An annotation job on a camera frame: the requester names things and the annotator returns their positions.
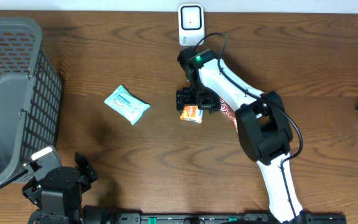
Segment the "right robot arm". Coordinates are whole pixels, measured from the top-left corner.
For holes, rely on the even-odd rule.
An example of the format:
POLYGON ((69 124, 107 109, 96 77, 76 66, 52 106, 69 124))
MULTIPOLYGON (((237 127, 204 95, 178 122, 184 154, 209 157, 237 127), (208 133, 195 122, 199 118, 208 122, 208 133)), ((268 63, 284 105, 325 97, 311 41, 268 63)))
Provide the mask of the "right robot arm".
POLYGON ((269 198, 270 213, 280 223, 297 222, 303 210, 290 172, 290 143, 299 130, 286 114, 281 97, 264 93, 233 73, 211 49, 188 47, 177 61, 190 86, 177 91, 177 110, 186 106, 218 111, 225 102, 234 111, 242 150, 257 163, 269 198))

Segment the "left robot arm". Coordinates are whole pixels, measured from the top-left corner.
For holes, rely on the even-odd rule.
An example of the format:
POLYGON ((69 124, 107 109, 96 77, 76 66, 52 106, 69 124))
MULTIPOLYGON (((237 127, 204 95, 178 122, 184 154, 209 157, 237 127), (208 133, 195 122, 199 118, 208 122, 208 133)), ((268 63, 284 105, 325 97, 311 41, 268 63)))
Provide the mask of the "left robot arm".
POLYGON ((82 195, 98 175, 85 156, 75 154, 76 166, 63 166, 54 151, 24 165, 33 178, 22 188, 23 196, 38 207, 30 224, 115 223, 109 210, 82 206, 82 195))

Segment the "orange snack packet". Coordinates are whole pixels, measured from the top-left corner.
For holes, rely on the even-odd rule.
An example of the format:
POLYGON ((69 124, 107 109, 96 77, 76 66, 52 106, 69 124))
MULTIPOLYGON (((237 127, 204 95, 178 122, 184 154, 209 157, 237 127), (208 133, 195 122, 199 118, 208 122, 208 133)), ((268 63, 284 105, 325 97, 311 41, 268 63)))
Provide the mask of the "orange snack packet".
POLYGON ((203 120, 203 110, 200 110, 197 106, 185 105, 181 112, 180 119, 201 124, 203 120))

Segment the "teal wet wipes pack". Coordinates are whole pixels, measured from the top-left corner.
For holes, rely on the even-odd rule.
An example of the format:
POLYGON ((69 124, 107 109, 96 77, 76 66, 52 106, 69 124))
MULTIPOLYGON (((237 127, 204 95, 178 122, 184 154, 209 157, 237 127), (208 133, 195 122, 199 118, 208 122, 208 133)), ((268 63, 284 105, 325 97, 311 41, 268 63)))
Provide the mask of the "teal wet wipes pack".
POLYGON ((124 85, 118 86, 104 103, 125 117, 131 125, 135 125, 143 113, 150 108, 148 103, 133 96, 124 85))

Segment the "red chocolate bar wrapper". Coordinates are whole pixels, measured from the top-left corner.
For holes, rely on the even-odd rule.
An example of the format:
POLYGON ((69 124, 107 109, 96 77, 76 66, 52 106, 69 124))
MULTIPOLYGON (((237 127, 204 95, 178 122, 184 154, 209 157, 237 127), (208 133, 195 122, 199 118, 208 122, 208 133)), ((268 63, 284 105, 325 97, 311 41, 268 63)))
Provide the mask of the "red chocolate bar wrapper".
POLYGON ((219 99, 219 102, 220 102, 220 112, 224 114, 231 121, 231 123, 234 125, 236 132, 238 132, 237 121, 234 111, 222 98, 219 99))

